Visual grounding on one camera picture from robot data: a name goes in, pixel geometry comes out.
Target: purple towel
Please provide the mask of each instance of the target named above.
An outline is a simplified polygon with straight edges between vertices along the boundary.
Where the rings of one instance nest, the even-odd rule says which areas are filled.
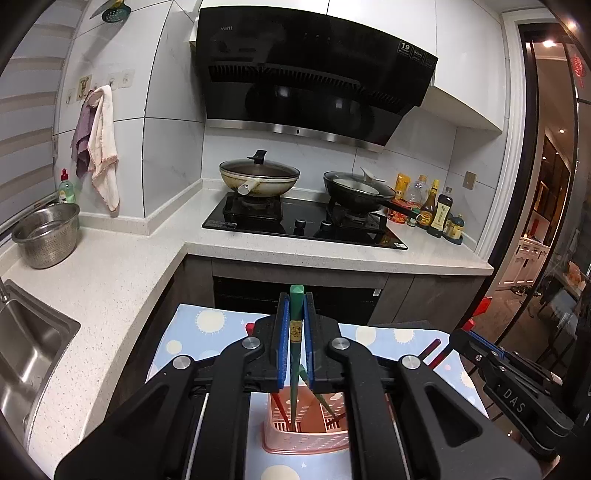
[[[90,137],[92,123],[95,120],[95,113],[96,108],[91,107],[85,101],[80,111],[74,136],[72,137],[72,161],[76,162],[76,175],[80,179],[88,171],[88,165],[90,163],[88,139]]]

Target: tablecloth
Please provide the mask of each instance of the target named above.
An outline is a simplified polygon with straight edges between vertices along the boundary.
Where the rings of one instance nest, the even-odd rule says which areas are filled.
[[[148,379],[177,355],[201,360],[218,355],[226,345],[246,335],[245,325],[265,314],[230,312],[195,305],[179,305],[154,356]],[[403,355],[418,355],[435,338],[441,345],[426,358],[430,362],[449,342],[449,335],[438,330],[387,329],[339,324],[344,337],[364,344],[374,354],[398,360]],[[305,366],[304,352],[301,363]],[[463,368],[457,352],[452,352],[436,369],[448,384],[486,415],[472,380]],[[286,384],[289,382],[289,370]],[[251,395],[246,448],[246,480],[350,480],[348,449],[318,455],[276,455],[262,448],[262,425],[267,414],[267,394]]]

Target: black range hood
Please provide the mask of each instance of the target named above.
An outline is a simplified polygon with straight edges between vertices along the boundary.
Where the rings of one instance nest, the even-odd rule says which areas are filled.
[[[212,127],[383,150],[421,105],[437,57],[341,18],[277,7],[202,8],[195,67]]]

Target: metal strainer basket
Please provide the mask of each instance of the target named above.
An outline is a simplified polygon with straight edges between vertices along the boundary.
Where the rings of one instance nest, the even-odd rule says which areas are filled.
[[[60,203],[36,210],[17,223],[12,241],[21,256],[33,268],[48,268],[70,255],[78,238],[78,214],[75,203]]]

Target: pot handle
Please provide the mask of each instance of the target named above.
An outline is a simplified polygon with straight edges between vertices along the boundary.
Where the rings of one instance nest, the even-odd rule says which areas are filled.
[[[398,213],[402,213],[403,215],[409,216],[410,218],[416,218],[417,222],[419,222],[421,218],[423,218],[423,216],[420,213],[413,212],[411,209],[405,208],[402,205],[398,205],[397,203],[392,203],[388,200],[384,200],[383,202],[381,202],[381,204]]]
[[[380,179],[376,178],[376,176],[373,173],[371,173],[367,168],[363,168],[363,167],[360,167],[360,168],[363,172],[363,179],[364,180],[381,181],[383,183],[387,183],[386,180],[380,180]]]
[[[257,179],[249,179],[246,182],[244,182],[242,185],[240,185],[236,191],[240,194],[240,195],[248,195],[251,191],[253,191],[259,184],[260,184],[260,180]]]

